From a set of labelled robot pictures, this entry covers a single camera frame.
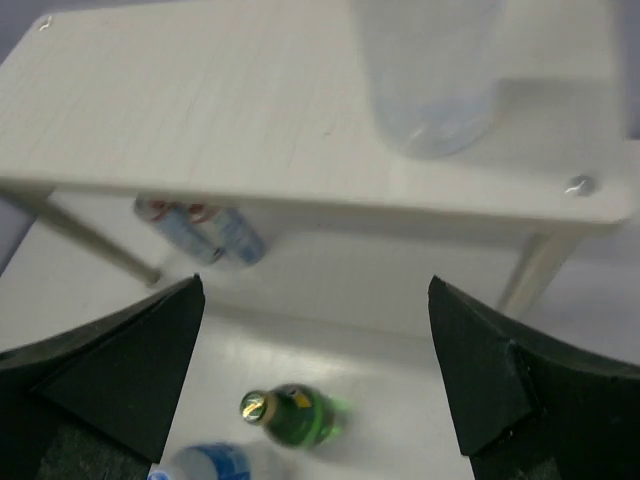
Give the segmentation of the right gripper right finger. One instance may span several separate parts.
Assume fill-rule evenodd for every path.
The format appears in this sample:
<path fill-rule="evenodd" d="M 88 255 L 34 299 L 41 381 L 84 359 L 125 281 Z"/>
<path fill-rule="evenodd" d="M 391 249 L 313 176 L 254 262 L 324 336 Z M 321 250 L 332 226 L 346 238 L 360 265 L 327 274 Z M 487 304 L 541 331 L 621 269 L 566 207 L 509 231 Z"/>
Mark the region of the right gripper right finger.
<path fill-rule="evenodd" d="M 438 277 L 428 309 L 475 478 L 638 478 L 638 366 L 510 319 Z"/>

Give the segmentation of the Pocari Sweat bottle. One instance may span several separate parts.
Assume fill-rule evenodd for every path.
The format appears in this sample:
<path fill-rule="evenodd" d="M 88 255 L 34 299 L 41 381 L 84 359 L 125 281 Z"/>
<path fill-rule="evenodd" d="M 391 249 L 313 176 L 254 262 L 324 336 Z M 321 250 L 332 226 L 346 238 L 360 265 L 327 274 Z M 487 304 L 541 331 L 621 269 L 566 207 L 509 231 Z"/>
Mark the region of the Pocari Sweat bottle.
<path fill-rule="evenodd" d="M 353 1 L 375 124 L 411 158 L 452 155 L 490 127 L 501 1 Z"/>
<path fill-rule="evenodd" d="M 152 466 L 148 480 L 286 479 L 283 461 L 261 442 L 197 444 L 178 450 L 168 460 Z"/>

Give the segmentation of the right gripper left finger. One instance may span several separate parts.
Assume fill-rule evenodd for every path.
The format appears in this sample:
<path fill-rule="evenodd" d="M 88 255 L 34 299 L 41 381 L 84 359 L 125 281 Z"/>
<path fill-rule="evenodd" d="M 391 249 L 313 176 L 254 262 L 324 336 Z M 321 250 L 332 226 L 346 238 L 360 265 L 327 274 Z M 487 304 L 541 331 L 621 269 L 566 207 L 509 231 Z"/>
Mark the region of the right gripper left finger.
<path fill-rule="evenodd" d="M 145 478 L 162 457 L 204 306 L 194 275 L 2 352 L 2 478 Z"/>

